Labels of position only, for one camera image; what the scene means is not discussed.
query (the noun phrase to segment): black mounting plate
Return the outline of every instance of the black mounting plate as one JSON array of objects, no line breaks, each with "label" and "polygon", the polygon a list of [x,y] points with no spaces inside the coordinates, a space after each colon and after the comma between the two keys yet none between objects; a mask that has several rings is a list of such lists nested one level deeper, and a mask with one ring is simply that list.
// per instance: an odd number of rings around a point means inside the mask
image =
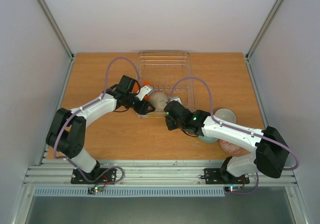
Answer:
[{"label": "black mounting plate", "polygon": [[[106,170],[106,168],[100,168],[98,176],[100,176],[101,173],[103,173],[105,170]],[[108,182],[114,182],[116,180],[116,178],[117,178],[117,169],[113,168],[111,170],[108,170],[103,175],[108,178]],[[85,185],[88,185],[88,184],[97,184],[97,183],[104,183],[105,182],[105,178],[103,176],[100,177],[95,182],[88,182],[88,181],[86,181],[84,179],[84,177],[81,175],[81,173],[77,169],[73,170],[72,176],[73,177],[71,177],[71,184],[85,184]]]},{"label": "black mounting plate", "polygon": [[[246,175],[242,175],[241,177],[244,180],[245,184],[249,184],[249,177],[245,177]],[[201,176],[201,179],[205,180],[205,184],[208,185],[221,185],[221,184],[243,184],[243,181],[239,177],[232,176],[230,183],[225,183],[220,174],[220,168],[205,168],[204,175]]]}]

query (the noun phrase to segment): wooden tabletop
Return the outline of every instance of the wooden tabletop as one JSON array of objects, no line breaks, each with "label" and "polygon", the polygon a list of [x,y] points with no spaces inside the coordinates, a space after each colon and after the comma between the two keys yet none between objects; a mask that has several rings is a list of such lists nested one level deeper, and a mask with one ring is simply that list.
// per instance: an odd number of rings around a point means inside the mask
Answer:
[{"label": "wooden tabletop", "polygon": [[[108,64],[116,57],[137,62],[137,53],[78,53],[66,88],[62,107],[79,107],[96,98],[104,88]],[[192,75],[210,87],[214,111],[232,110],[237,124],[264,128],[252,83],[242,53],[190,53]],[[108,85],[122,75],[135,78],[135,70],[125,60],[110,69]],[[202,83],[194,81],[196,109],[210,111],[209,97]],[[85,133],[84,147],[97,160],[222,160],[230,156],[219,142],[204,143],[181,130],[168,131],[163,117],[141,118],[130,109],[111,112],[94,123]],[[53,158],[50,148],[47,158]]]}]

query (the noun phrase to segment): pink patterned bowl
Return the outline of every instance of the pink patterned bowl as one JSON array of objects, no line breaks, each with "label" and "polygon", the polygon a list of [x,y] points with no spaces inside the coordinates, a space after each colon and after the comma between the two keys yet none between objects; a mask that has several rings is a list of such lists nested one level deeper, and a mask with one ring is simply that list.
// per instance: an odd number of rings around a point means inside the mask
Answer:
[{"label": "pink patterned bowl", "polygon": [[243,151],[243,148],[235,145],[231,142],[228,142],[226,140],[219,140],[220,146],[222,148],[222,150],[224,150],[226,153],[229,154],[239,154],[240,152]]}]

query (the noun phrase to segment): white wall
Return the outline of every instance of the white wall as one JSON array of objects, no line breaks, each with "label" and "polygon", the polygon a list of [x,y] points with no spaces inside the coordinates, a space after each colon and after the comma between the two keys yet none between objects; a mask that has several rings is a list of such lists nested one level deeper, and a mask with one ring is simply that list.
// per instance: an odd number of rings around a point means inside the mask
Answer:
[{"label": "white wall", "polygon": [[320,0],[285,0],[252,58],[271,126],[299,156],[295,171],[314,224],[320,223]]},{"label": "white wall", "polygon": [[275,0],[46,0],[74,53],[248,52]]},{"label": "white wall", "polygon": [[69,59],[36,0],[0,0],[0,223],[35,165]]}]

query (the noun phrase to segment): metal wire rack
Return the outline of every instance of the metal wire rack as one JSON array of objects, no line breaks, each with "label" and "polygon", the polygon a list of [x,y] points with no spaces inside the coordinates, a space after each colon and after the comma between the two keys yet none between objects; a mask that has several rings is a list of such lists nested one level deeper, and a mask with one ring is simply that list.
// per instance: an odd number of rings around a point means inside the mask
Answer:
[{"label": "metal wire rack", "polygon": [[[175,83],[182,78],[191,77],[191,60],[188,52],[183,51],[143,51],[138,53],[137,67],[144,81],[151,83],[156,92],[170,95]],[[173,91],[184,107],[195,111],[193,80],[181,82]],[[140,117],[164,117],[164,111],[154,111]]]}]

